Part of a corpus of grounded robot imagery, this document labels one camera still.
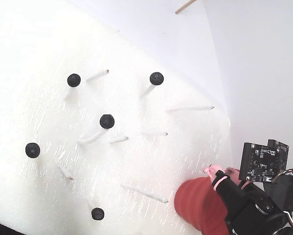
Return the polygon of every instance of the black circuit board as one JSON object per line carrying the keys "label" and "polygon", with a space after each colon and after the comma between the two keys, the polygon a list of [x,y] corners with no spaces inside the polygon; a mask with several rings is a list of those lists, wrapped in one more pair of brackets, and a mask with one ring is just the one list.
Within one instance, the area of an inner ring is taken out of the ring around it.
{"label": "black circuit board", "polygon": [[286,170],[288,154],[289,154],[289,146],[279,141],[268,140],[268,147],[275,147],[279,149],[278,168],[280,170]]}
{"label": "black circuit board", "polygon": [[279,152],[276,147],[244,143],[239,179],[271,182],[280,172]]}

